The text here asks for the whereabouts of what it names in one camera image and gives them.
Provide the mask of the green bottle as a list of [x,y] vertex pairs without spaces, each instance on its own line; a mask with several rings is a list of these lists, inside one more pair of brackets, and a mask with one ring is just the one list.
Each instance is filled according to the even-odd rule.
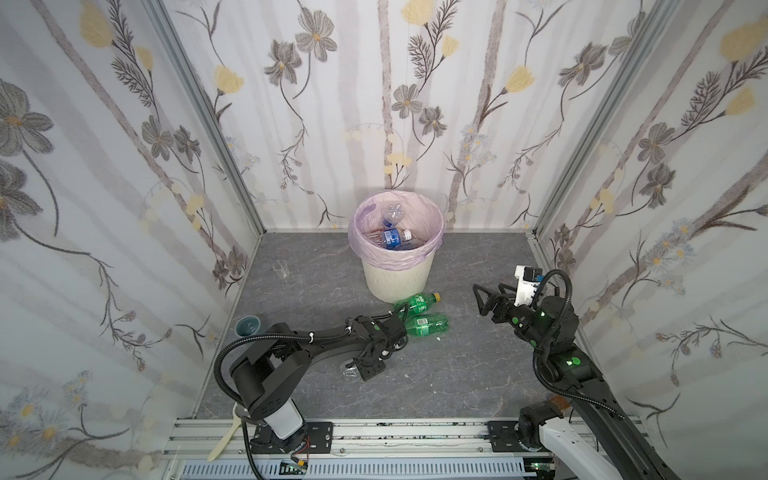
[[427,312],[433,305],[441,301],[439,293],[418,293],[393,306],[393,312],[405,320]]
[[447,332],[450,329],[450,323],[445,314],[424,314],[409,318],[405,322],[405,327],[411,336],[426,337]]

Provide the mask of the blue label bottle white cap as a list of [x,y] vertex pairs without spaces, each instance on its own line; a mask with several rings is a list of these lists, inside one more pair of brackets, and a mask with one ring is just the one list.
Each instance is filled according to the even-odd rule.
[[392,251],[412,250],[421,245],[411,230],[396,227],[371,232],[367,238],[373,245]]

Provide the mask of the Pepsi bottle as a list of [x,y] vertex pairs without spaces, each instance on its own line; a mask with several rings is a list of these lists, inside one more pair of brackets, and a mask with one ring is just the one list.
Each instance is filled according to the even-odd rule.
[[340,373],[345,381],[355,381],[360,379],[360,372],[356,362],[352,359],[343,360],[340,364]]
[[385,229],[395,228],[405,218],[405,207],[402,203],[388,203],[382,211],[382,225]]

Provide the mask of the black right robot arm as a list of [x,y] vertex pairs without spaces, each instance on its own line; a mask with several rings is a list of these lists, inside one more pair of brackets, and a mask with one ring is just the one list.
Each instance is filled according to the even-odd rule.
[[579,479],[674,479],[676,473],[641,434],[616,400],[597,364],[575,343],[580,320],[569,275],[520,266],[516,286],[472,292],[482,316],[508,324],[530,345],[532,371],[549,392],[566,399],[597,444],[582,440],[555,401],[520,410],[517,440],[552,453]]

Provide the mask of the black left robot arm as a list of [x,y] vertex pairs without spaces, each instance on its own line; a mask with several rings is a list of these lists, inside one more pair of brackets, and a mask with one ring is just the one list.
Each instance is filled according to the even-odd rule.
[[296,452],[309,446],[309,426],[292,394],[309,368],[341,357],[363,381],[374,378],[408,343],[401,316],[400,311],[358,316],[321,331],[293,330],[278,323],[223,347],[214,360],[214,379],[245,410],[244,423],[266,423],[271,430],[268,445],[281,453]]

